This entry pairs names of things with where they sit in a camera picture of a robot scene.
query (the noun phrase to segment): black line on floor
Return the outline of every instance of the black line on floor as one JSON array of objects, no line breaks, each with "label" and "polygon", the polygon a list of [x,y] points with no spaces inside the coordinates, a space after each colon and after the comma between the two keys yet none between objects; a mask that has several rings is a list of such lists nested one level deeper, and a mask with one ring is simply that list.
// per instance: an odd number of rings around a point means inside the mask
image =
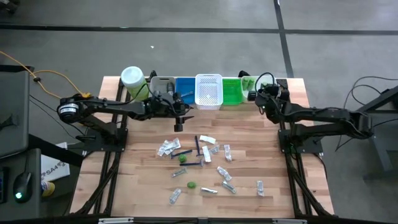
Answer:
[{"label": "black line on floor", "polygon": [[292,62],[290,61],[289,48],[287,46],[286,34],[285,34],[285,32],[283,32],[283,30],[285,30],[284,20],[282,18],[282,13],[280,11],[280,6],[279,6],[278,0],[274,0],[274,6],[275,6],[275,13],[276,13],[276,21],[278,23],[278,28],[280,31],[279,32],[280,45],[282,47],[282,55],[283,55],[284,61],[285,61],[286,75],[287,75],[287,78],[294,78]]},{"label": "black line on floor", "polygon": [[86,32],[198,32],[242,34],[306,34],[306,35],[398,35],[398,30],[310,30],[265,28],[179,28],[179,27],[103,27],[103,26],[54,26],[0,23],[6,30],[86,31]]},{"label": "black line on floor", "polygon": [[302,30],[285,29],[286,34],[307,35],[398,35],[398,30]]},{"label": "black line on floor", "polygon": [[278,29],[246,28],[174,28],[174,27],[93,27],[93,26],[41,26],[0,24],[7,30],[46,30],[46,31],[94,31],[94,32],[197,32],[197,33],[242,33],[242,34],[278,34]]}]

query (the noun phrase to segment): yellow cable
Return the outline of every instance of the yellow cable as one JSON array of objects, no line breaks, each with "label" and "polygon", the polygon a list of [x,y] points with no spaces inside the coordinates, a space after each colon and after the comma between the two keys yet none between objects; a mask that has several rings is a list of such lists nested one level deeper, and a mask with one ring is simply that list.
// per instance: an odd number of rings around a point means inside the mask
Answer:
[{"label": "yellow cable", "polygon": [[[25,70],[27,70],[27,71],[30,73],[30,75],[33,76],[33,78],[37,78],[37,76],[35,75],[35,74],[37,74],[37,73],[42,73],[42,72],[54,73],[54,74],[57,74],[57,75],[62,76],[62,77],[65,78],[66,80],[68,80],[68,82],[69,82],[69,83],[76,89],[76,91],[79,92],[83,97],[89,97],[89,96],[90,96],[90,93],[85,93],[85,94],[82,93],[82,92],[76,87],[76,85],[73,84],[73,82],[72,82],[66,75],[64,75],[64,74],[61,74],[61,73],[59,73],[59,72],[52,71],[52,70],[40,70],[40,71],[37,71],[37,72],[32,72],[32,71],[30,71],[25,65],[23,65],[23,64],[20,63],[18,60],[16,60],[15,58],[11,57],[10,55],[4,53],[3,51],[0,51],[0,54],[3,54],[4,56],[6,56],[6,57],[8,57],[9,59],[11,59],[11,60],[15,61],[16,63],[18,63],[18,64],[19,64],[20,66],[22,66]],[[56,94],[54,94],[54,93],[52,93],[52,92],[46,90],[46,89],[44,88],[43,84],[42,84],[40,81],[38,81],[37,83],[40,85],[40,87],[42,87],[43,91],[46,92],[47,94],[49,94],[49,95],[51,95],[51,96],[54,96],[54,97],[56,97],[56,98],[58,98],[58,99],[61,98],[61,97],[59,97],[58,95],[56,95]]]},{"label": "yellow cable", "polygon": [[34,72],[33,74],[38,74],[38,73],[43,73],[43,72],[50,72],[50,73],[54,73],[54,74],[57,74],[57,75],[62,76],[63,78],[65,78],[66,80],[68,80],[68,82],[75,88],[75,90],[76,90],[77,92],[79,92],[81,95],[84,95],[84,93],[81,92],[81,91],[75,86],[75,84],[73,84],[73,82],[72,82],[66,75],[64,75],[64,74],[62,74],[62,73],[59,73],[59,72],[56,72],[56,71],[53,71],[53,70],[40,70],[40,71]]}]

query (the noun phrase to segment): white mesh basket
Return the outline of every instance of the white mesh basket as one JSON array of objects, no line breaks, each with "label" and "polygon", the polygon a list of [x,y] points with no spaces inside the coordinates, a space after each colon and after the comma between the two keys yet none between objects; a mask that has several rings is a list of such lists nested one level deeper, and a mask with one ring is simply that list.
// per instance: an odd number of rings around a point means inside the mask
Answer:
[{"label": "white mesh basket", "polygon": [[198,74],[195,78],[195,103],[199,110],[219,110],[223,104],[223,77]]}]

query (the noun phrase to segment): computer mouse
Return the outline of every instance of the computer mouse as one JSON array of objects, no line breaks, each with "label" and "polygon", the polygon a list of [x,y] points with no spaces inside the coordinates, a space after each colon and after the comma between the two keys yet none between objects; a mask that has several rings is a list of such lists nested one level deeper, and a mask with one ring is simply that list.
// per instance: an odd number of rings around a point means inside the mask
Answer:
[{"label": "computer mouse", "polygon": [[27,202],[32,196],[32,173],[19,174],[14,180],[12,191],[16,202]]}]

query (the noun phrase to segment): white lid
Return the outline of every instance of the white lid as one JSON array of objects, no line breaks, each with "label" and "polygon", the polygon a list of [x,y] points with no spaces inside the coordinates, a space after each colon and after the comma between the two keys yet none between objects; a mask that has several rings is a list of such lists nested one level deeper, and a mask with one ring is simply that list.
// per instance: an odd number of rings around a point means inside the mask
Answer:
[{"label": "white lid", "polygon": [[136,87],[144,82],[145,77],[139,67],[131,66],[123,70],[121,79],[125,86]]}]

